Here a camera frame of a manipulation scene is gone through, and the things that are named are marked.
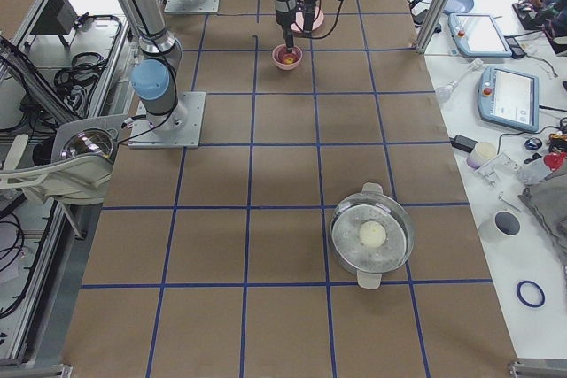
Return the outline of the small pink bowl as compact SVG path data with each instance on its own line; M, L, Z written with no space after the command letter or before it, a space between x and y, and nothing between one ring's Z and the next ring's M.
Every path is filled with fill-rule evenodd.
M272 60L276 67L283 71L296 69L302 61L303 52L301 48L294 46L291 51L287 50L285 44L277 45L272 50Z

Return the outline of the red apple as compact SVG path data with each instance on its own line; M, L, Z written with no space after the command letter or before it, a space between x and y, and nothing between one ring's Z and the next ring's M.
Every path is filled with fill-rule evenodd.
M295 52L287 53L284 51L278 55L278 60L281 64L292 65L298 61L298 55Z

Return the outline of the pink plate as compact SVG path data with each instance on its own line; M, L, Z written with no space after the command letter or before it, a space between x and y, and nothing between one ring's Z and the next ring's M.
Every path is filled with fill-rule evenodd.
M313 31L317 30L319 27L322 26L323 22L324 22L324 13L320 10L319 7L315 7L315 17L312 25L312 30ZM304 28L305 28L304 14L303 12L297 12L296 19L291 26L291 30L296 34L300 34Z

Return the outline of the blue plate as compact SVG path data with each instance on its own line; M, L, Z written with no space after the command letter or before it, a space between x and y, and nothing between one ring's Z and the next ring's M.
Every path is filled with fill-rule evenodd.
M447 0L443 13L450 15L452 13L469 13L475 6L474 0Z

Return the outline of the shiny metal bowl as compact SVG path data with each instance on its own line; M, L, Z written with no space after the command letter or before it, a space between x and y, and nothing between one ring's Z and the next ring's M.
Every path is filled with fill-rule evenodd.
M60 151L61 159L70 159L82 154L97 154L110 159L115 150L113 137L100 128L88 128L72 135Z

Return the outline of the blue teach pendant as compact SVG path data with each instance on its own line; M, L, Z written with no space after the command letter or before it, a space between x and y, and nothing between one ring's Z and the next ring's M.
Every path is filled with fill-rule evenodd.
M490 14L452 13L448 26L457 49L470 58L510 58L511 49Z
M539 129L539 88L537 76L488 66L478 82L481 120L534 134Z

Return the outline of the steel steamer pot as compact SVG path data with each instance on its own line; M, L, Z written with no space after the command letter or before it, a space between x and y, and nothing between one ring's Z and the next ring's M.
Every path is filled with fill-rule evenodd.
M337 205L328 239L331 253L358 285L378 289L384 274L408 261L416 231L408 212L380 184L367 182Z

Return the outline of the black power adapter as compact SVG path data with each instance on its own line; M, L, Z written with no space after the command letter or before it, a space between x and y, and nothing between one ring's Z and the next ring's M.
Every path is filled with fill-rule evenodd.
M463 135L455 135L450 138L450 143L451 146L457 150L471 153L478 142Z

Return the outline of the white bun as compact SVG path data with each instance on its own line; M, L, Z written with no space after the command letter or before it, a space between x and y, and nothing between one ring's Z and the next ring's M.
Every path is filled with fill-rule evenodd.
M386 241L386 230L379 222L368 220L361 224L358 236L362 245L378 248Z

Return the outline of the purple white cup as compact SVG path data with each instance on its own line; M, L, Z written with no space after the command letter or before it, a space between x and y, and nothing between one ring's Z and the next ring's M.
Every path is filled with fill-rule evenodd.
M466 164L473 169L478 169L496 156L497 149L493 144L489 142L477 142L469 153Z

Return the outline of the white paper cup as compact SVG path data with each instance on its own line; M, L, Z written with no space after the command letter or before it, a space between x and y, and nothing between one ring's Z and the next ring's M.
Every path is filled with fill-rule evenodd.
M518 217L509 211L498 211L485 220L478 229L482 240L500 243L517 236L521 230Z

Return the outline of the grey cloth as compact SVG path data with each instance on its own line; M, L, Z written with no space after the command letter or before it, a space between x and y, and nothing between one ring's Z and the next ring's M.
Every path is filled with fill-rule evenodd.
M566 172L525 187L518 196L549 236L560 263L566 266Z

